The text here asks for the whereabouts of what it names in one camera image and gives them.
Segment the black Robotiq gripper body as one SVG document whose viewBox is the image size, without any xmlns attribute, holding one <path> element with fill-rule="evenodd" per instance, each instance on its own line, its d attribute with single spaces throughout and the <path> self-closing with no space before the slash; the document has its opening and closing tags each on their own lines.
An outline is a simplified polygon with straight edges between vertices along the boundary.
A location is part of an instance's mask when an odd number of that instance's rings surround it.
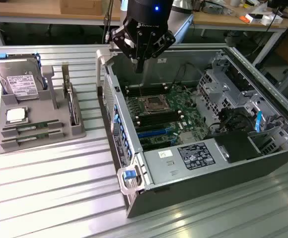
<svg viewBox="0 0 288 238">
<path fill-rule="evenodd" d="M 168 19 L 171 13 L 173 1 L 171 0 L 130 0 L 123 26 L 131 40 L 137 47 L 138 35 L 144 43 L 148 41 L 151 32 L 157 34 L 157 38 L 166 33 Z"/>
</svg>

